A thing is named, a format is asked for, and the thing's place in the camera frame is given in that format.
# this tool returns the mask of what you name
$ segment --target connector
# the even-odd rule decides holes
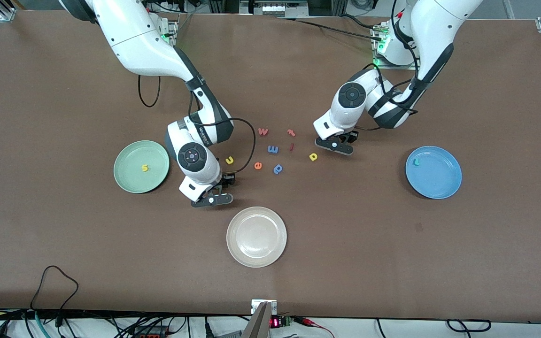
[[[206,327],[206,338],[216,338],[210,329],[210,324],[206,323],[204,326]]]
[[[313,324],[314,324],[314,321],[311,321],[310,319],[305,318],[305,317],[292,316],[292,319],[294,320],[294,322],[307,326],[307,327],[313,327]]]

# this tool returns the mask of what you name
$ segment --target blue plate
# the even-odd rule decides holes
[[[408,156],[406,178],[419,194],[441,200],[459,190],[462,171],[452,154],[440,147],[425,146]]]

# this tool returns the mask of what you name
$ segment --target white plate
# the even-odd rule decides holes
[[[227,229],[227,247],[233,258],[250,268],[276,261],[287,244],[285,223],[273,210],[253,206],[236,214]]]

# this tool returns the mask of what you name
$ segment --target green wire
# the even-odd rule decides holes
[[[41,324],[41,319],[39,319],[39,315],[37,314],[36,311],[35,311],[35,321],[37,322],[37,326],[39,327],[39,330],[41,330],[41,332],[43,333],[43,336],[45,336],[45,338],[51,338],[51,336],[49,336],[49,333],[45,331],[45,328]]]

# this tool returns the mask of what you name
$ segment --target table surface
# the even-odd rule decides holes
[[[315,20],[364,33],[347,19]],[[0,24],[0,307],[27,307],[56,264],[81,285],[72,308],[248,313],[252,298],[267,298],[307,316],[541,321],[533,21],[466,22],[419,114],[361,132],[350,157],[315,147],[312,122],[369,62],[368,41],[272,17],[193,15],[178,45],[233,116],[269,128],[253,158],[263,169],[238,175],[228,206],[191,208],[174,162],[148,194],[114,182],[123,147],[163,143],[165,126],[186,115],[182,81],[162,79],[148,109],[96,25],[64,11],[20,11]],[[384,75],[399,82],[411,72]],[[142,82],[153,100],[157,79]],[[367,115],[360,124],[373,126]],[[236,122],[211,150],[234,169],[251,137]],[[463,184],[453,197],[425,199],[406,181],[404,161],[424,145],[457,157]],[[225,235],[239,210],[257,205],[283,218],[288,242],[276,263],[251,269],[231,257]],[[72,290],[51,272],[36,306],[58,307]]]

